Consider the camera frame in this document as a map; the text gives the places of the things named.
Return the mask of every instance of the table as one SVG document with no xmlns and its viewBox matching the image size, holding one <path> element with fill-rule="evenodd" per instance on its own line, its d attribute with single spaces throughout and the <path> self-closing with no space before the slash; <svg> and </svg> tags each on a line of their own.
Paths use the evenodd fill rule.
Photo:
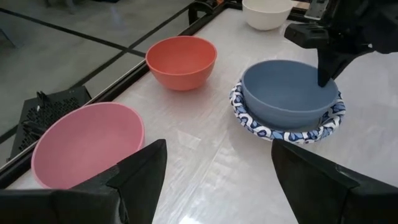
<svg viewBox="0 0 398 224">
<path fill-rule="evenodd" d="M 115 101 L 141 114 L 146 143 L 167 140 L 168 162 L 154 223 L 297 223 L 279 185 L 271 143 L 236 120 L 229 91 L 250 65 L 289 59 L 317 65 L 316 50 L 283 38 L 284 29 L 259 32 L 241 11 L 227 9 L 197 33 L 218 59 L 203 88 L 177 92 L 151 74 Z M 335 134 L 303 146 L 349 169 L 398 186 L 398 54 L 356 59 L 337 79 L 347 114 Z M 37 188 L 28 172 L 10 188 Z"/>
</svg>

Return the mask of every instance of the orange bowl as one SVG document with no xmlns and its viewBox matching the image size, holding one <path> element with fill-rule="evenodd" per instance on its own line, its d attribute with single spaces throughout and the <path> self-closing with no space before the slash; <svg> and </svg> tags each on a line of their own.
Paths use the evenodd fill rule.
<svg viewBox="0 0 398 224">
<path fill-rule="evenodd" d="M 192 90 L 205 84 L 216 58 L 217 50 L 212 43 L 191 36 L 162 40 L 146 54 L 155 78 L 172 90 Z"/>
</svg>

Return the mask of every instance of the gray floor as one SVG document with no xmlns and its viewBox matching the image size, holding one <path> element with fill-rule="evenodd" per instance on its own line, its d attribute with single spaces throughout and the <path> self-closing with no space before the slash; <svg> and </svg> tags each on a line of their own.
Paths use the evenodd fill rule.
<svg viewBox="0 0 398 224">
<path fill-rule="evenodd" d="M 41 0 L 0 0 L 0 6 L 29 17 L 107 40 L 125 47 L 187 6 L 192 0 L 120 0 L 116 4 L 84 0 L 69 14 L 62 1 L 44 7 Z M 177 35 L 188 26 L 183 13 L 135 49 L 142 52 L 155 42 Z M 24 100 L 36 91 L 62 91 L 120 53 L 93 42 L 0 12 L 0 27 L 17 43 L 13 47 L 0 35 L 0 135 L 19 120 Z M 88 81 L 92 96 L 112 84 L 143 58 L 126 53 Z M 0 166 L 6 161 L 13 138 L 0 144 Z"/>
<path fill-rule="evenodd" d="M 42 21 L 129 46 L 193 0 L 120 0 L 116 4 L 81 0 L 71 15 L 62 0 L 0 0 L 0 6 Z"/>
</svg>

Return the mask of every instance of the blue and white patterned plate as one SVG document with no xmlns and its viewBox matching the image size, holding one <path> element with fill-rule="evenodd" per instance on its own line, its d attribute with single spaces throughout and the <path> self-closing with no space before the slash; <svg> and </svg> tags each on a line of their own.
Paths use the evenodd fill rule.
<svg viewBox="0 0 398 224">
<path fill-rule="evenodd" d="M 283 139 L 288 142 L 299 144 L 317 142 L 333 134 L 333 132 L 340 126 L 341 120 L 346 113 L 346 107 L 344 105 L 344 101 L 341 99 L 341 93 L 339 92 L 336 103 L 322 116 L 320 126 L 317 129 L 295 133 L 267 128 L 255 121 L 248 113 L 248 109 L 245 105 L 241 80 L 232 89 L 231 94 L 229 95 L 229 100 L 234 107 L 235 116 L 241 125 L 256 136 L 268 141 Z"/>
</svg>

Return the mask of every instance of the bowl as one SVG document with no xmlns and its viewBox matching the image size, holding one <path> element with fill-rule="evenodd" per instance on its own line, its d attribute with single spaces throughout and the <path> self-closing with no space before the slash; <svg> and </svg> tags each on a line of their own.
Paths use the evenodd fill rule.
<svg viewBox="0 0 398 224">
<path fill-rule="evenodd" d="M 216 58 L 213 44 L 191 36 L 162 40 L 146 54 L 146 62 L 155 78 L 171 90 L 192 90 L 205 84 Z"/>
<path fill-rule="evenodd" d="M 279 130 L 317 123 L 338 97 L 336 83 L 318 86 L 318 70 L 290 60 L 269 60 L 249 67 L 242 77 L 251 113 Z"/>
<path fill-rule="evenodd" d="M 137 152 L 144 124 L 133 109 L 97 103 L 72 111 L 40 138 L 32 156 L 36 181 L 46 189 L 70 189 Z"/>
<path fill-rule="evenodd" d="M 257 30 L 271 30 L 281 26 L 293 8 L 291 0 L 243 0 L 246 22 Z"/>
</svg>

